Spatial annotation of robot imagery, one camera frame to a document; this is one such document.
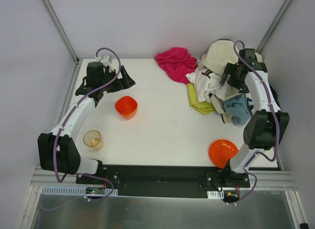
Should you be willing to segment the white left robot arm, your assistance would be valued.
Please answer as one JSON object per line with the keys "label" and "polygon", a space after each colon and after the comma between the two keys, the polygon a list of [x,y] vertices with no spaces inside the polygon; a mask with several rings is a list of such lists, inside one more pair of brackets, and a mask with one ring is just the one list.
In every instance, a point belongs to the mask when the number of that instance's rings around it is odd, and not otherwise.
{"label": "white left robot arm", "polygon": [[86,76],[75,91],[74,102],[65,116],[49,133],[41,133],[37,139],[41,168],[71,175],[96,174],[100,162],[82,157],[75,139],[104,93],[118,92],[133,85],[135,81],[123,65],[116,72],[110,63],[88,63]]}

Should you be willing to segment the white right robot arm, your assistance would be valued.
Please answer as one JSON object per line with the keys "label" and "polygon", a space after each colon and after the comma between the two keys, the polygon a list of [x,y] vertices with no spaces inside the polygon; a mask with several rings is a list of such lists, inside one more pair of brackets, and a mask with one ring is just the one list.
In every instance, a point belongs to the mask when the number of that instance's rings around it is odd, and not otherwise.
{"label": "white right robot arm", "polygon": [[247,170],[260,156],[269,162],[276,160],[289,122],[289,114],[281,111],[272,95],[266,65],[258,61],[255,50],[243,48],[236,55],[238,62],[226,65],[221,80],[251,95],[254,114],[244,128],[244,143],[238,154],[227,161],[219,174],[222,187],[249,187]]}

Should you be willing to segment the white cloth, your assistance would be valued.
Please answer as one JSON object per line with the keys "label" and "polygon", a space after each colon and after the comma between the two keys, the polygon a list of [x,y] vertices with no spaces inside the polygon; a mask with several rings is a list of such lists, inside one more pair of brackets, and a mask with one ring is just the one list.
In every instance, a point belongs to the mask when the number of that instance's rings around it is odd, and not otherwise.
{"label": "white cloth", "polygon": [[221,76],[207,68],[196,69],[186,77],[190,83],[194,84],[199,102],[206,101],[212,104],[213,100],[223,102],[238,95],[238,90],[227,83],[221,86]]}

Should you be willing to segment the yellow-green cloth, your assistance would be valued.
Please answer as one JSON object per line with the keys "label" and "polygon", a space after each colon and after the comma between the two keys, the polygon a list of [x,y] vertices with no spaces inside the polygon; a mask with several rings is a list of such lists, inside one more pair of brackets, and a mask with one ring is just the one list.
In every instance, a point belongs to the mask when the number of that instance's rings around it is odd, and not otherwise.
{"label": "yellow-green cloth", "polygon": [[189,106],[202,115],[207,115],[215,111],[214,106],[206,101],[199,102],[195,91],[195,86],[192,83],[187,84],[187,94]]}

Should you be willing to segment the cream canvas tote bag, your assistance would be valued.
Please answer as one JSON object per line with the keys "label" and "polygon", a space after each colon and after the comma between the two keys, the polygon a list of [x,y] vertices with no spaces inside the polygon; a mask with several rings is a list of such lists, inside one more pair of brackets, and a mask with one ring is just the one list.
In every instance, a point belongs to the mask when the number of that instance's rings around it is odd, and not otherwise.
{"label": "cream canvas tote bag", "polygon": [[208,70],[222,76],[228,63],[235,64],[238,62],[238,56],[233,49],[232,40],[217,40],[210,45],[206,54],[202,55],[197,68]]}

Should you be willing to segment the magenta pink cloth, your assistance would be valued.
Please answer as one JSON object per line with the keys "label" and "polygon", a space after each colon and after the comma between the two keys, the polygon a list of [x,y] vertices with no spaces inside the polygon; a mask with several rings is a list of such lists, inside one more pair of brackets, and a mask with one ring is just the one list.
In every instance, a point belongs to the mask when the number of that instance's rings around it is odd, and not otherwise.
{"label": "magenta pink cloth", "polygon": [[188,49],[182,47],[173,47],[159,53],[154,60],[171,80],[184,84],[190,83],[186,75],[193,73],[197,67],[197,59],[189,53]]}

